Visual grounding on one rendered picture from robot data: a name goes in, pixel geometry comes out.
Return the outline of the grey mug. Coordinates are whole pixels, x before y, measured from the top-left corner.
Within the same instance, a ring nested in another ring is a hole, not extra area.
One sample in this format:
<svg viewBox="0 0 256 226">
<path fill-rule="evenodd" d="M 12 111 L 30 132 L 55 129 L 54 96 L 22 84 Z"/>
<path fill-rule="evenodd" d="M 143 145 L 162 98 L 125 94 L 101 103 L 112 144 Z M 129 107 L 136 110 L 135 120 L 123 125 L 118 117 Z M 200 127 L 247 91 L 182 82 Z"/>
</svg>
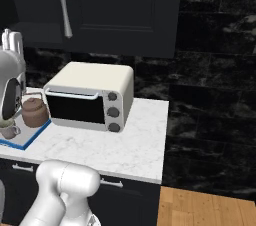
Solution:
<svg viewBox="0 0 256 226">
<path fill-rule="evenodd" d="M 18 126 L 12 125 L 5 128 L 0 128 L 0 133 L 5 139 L 12 139 L 19 135 L 21 133 L 21 130 Z"/>
</svg>

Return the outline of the dark base cabinet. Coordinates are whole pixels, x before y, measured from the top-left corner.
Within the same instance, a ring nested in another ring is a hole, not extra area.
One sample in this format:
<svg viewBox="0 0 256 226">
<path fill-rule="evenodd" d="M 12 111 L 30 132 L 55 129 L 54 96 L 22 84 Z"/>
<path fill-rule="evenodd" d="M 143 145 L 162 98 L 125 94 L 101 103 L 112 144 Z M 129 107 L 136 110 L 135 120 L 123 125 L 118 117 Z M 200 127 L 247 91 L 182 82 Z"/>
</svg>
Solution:
<svg viewBox="0 0 256 226">
<path fill-rule="evenodd" d="M 12 164 L 34 167 L 34 172 L 15 170 Z M 5 206 L 2 222 L 18 226 L 37 193 L 37 164 L 0 158 L 0 180 L 5 186 Z M 124 178 L 102 175 L 107 181 L 122 181 L 123 188 L 101 185 L 95 195 L 88 198 L 92 212 L 102 226 L 156 226 L 160 186 Z"/>
</svg>

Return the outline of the brown kettle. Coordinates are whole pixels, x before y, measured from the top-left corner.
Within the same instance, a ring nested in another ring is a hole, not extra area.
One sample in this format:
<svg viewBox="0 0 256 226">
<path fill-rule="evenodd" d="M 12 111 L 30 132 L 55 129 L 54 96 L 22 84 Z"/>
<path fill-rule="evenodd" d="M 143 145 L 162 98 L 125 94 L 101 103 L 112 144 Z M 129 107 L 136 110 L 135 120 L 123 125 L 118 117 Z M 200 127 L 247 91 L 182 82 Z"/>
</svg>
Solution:
<svg viewBox="0 0 256 226">
<path fill-rule="evenodd" d="M 29 99 L 22 103 L 21 114 L 26 126 L 38 128 L 49 120 L 49 112 L 41 92 L 27 93 Z"/>
</svg>

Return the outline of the dark wall cabinet door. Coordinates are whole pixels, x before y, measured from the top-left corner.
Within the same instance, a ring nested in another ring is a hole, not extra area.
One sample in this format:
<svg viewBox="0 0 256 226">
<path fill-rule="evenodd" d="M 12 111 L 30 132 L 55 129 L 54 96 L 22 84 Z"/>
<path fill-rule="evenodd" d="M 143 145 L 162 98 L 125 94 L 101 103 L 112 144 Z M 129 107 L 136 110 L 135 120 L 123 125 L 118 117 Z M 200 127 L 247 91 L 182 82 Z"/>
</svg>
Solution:
<svg viewBox="0 0 256 226">
<path fill-rule="evenodd" d="M 180 0 L 74 0 L 75 52 L 172 58 Z"/>
</svg>

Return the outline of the cream toaster oven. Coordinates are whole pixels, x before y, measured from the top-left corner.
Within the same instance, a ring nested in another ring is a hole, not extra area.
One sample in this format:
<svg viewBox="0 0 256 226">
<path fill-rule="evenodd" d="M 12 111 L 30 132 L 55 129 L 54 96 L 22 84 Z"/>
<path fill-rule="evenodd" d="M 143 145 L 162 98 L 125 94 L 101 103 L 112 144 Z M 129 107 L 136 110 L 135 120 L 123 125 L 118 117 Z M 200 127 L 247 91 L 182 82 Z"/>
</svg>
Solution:
<svg viewBox="0 0 256 226">
<path fill-rule="evenodd" d="M 104 124 L 57 119 L 50 115 L 54 124 L 88 130 L 109 131 L 108 126 L 111 123 L 117 123 L 120 126 L 120 131 L 115 133 L 120 133 L 125 127 L 133 103 L 134 71 L 126 65 L 70 62 L 43 87 L 43 92 L 47 88 L 50 88 L 53 92 L 62 93 L 84 95 L 99 93 L 99 96 L 103 98 Z M 115 101 L 108 100 L 109 92 L 117 94 Z M 119 110 L 118 117 L 114 118 L 107 115 L 107 110 L 110 107 Z"/>
</svg>

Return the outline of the black toaster oven door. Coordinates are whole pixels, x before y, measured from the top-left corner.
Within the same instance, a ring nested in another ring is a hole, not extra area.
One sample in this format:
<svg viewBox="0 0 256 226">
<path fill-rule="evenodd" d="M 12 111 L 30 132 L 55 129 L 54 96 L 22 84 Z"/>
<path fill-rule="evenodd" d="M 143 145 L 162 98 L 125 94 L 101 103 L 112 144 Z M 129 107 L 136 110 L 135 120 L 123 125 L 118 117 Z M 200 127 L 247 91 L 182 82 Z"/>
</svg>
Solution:
<svg viewBox="0 0 256 226">
<path fill-rule="evenodd" d="M 46 95 L 52 118 L 75 120 L 87 123 L 105 123 L 103 98 L 80 99 Z"/>
</svg>

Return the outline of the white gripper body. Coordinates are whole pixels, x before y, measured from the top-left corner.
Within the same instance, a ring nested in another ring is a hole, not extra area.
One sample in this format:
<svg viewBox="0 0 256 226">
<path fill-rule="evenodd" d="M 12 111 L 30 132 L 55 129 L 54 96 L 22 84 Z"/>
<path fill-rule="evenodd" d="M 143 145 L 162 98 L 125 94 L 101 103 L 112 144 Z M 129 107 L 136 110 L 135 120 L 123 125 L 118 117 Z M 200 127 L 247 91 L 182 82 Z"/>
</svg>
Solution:
<svg viewBox="0 0 256 226">
<path fill-rule="evenodd" d="M 5 29 L 2 33 L 2 49 L 11 50 L 15 53 L 23 53 L 23 41 L 20 32 L 14 32 L 10 29 Z"/>
</svg>

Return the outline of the blue-rimmed grey tray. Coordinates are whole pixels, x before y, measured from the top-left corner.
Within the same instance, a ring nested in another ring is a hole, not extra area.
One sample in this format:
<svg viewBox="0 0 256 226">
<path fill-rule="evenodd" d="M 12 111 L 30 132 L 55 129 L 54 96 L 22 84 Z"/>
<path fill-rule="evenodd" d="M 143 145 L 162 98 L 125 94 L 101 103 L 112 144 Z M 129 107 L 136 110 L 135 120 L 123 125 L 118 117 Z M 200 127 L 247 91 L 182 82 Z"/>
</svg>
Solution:
<svg viewBox="0 0 256 226">
<path fill-rule="evenodd" d="M 15 123 L 21 129 L 21 133 L 10 140 L 0 134 L 0 145 L 25 150 L 48 127 L 51 120 L 38 128 L 29 128 L 25 125 L 22 115 L 18 115 L 15 118 Z"/>
</svg>

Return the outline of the dark wall cabinet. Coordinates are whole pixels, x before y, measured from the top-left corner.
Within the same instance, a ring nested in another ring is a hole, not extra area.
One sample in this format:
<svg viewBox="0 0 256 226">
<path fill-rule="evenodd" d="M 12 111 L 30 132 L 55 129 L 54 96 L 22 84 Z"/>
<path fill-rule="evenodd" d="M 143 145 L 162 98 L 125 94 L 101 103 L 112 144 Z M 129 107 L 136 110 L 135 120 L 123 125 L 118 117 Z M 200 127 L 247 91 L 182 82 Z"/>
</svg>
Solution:
<svg viewBox="0 0 256 226">
<path fill-rule="evenodd" d="M 25 47 L 63 49 L 75 52 L 74 0 L 66 0 L 73 36 L 64 34 L 60 0 L 0 0 L 0 31 L 20 32 Z"/>
</svg>

